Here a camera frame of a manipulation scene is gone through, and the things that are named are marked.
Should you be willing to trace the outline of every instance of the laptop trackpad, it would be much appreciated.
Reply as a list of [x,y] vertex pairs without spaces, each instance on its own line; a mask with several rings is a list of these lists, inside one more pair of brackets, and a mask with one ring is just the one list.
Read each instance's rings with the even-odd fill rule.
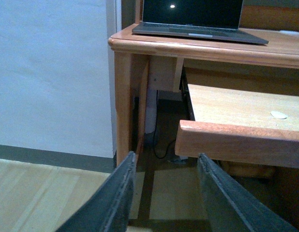
[[211,36],[227,36],[225,33],[218,31],[209,30],[192,30],[192,29],[179,29],[179,28],[169,28],[170,32],[174,33],[187,33],[187,34],[200,34],[200,35],[211,35]]

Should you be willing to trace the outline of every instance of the desk leg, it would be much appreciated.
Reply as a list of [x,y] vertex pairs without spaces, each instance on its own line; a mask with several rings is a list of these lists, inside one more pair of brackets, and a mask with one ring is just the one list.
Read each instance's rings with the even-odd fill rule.
[[115,52],[115,101],[117,115],[117,165],[131,150],[132,141],[132,54]]

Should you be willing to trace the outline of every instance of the desk top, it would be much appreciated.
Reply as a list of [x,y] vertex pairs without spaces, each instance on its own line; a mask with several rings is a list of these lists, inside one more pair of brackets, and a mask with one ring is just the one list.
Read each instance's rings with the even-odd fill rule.
[[109,38],[112,50],[299,69],[299,34],[287,35],[278,31],[241,29],[269,41],[267,45],[254,45],[134,35],[132,29],[135,26],[137,24],[132,24]]

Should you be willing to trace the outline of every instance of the laptop screen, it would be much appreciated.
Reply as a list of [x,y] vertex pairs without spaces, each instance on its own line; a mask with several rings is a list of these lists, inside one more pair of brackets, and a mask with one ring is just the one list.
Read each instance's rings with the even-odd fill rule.
[[144,0],[143,22],[237,29],[243,0]]

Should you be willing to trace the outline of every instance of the baseboard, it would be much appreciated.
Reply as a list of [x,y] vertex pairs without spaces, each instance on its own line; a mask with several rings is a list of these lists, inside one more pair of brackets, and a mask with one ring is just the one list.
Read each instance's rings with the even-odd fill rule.
[[111,173],[113,159],[0,145],[0,159]]

